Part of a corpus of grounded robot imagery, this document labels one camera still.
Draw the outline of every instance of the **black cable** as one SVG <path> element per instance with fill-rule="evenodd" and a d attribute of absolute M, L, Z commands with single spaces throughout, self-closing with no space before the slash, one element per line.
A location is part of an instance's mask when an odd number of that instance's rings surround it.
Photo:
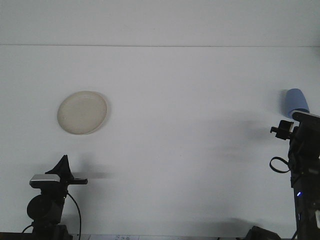
<path fill-rule="evenodd" d="M 23 234 L 30 227 L 32 227 L 32 225 L 27 226 L 25 229 L 23 229 L 23 231 L 21 233 Z"/>
<path fill-rule="evenodd" d="M 81 213 L 80 213 L 80 209 L 79 209 L 79 206 L 78 206 L 76 200 L 70 195 L 70 193 L 67 193 L 67 195 L 73 200 L 74 204 L 76 205 L 76 208 L 78 209 L 79 220 L 80 220 L 79 238 L 78 238 L 78 240 L 80 240 L 80 238 L 81 238 Z"/>
<path fill-rule="evenodd" d="M 288 171 L 282 171 L 282 170 L 276 169 L 274 166 L 272 166 L 272 161 L 273 160 L 279 160 L 279 161 L 283 162 L 289 168 Z M 285 173 L 287 173 L 287 172 L 289 172 L 291 170 L 290 167 L 289 167 L 289 163 L 286 160 L 284 160 L 283 158 L 278 157 L 278 156 L 275 156 L 270 160 L 269 166 L 273 171 L 275 171 L 276 173 L 279 173 L 279 174 L 285 174 Z"/>

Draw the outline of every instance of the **black stand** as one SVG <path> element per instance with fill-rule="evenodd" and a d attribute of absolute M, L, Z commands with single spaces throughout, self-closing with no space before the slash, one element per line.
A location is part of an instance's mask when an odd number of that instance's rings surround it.
<path fill-rule="evenodd" d="M 299 126 L 282 120 L 272 127 L 276 137 L 290 139 L 288 167 L 294 191 L 298 240 L 320 240 L 320 117 L 297 111 L 292 115 Z"/>

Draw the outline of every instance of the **white plate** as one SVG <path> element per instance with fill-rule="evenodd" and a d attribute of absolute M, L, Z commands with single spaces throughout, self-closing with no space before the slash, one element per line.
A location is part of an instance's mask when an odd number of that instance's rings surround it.
<path fill-rule="evenodd" d="M 107 104 L 93 91 L 79 91 L 60 105 L 57 118 L 60 126 L 71 134 L 89 134 L 96 130 L 107 115 Z"/>

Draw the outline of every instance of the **blue cup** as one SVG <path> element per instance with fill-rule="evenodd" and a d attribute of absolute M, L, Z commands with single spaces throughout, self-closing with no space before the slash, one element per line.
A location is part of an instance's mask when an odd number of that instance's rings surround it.
<path fill-rule="evenodd" d="M 292 119 L 294 111 L 310 112 L 307 100 L 302 91 L 298 88 L 292 88 L 286 92 L 284 104 L 285 113 L 290 119 Z"/>

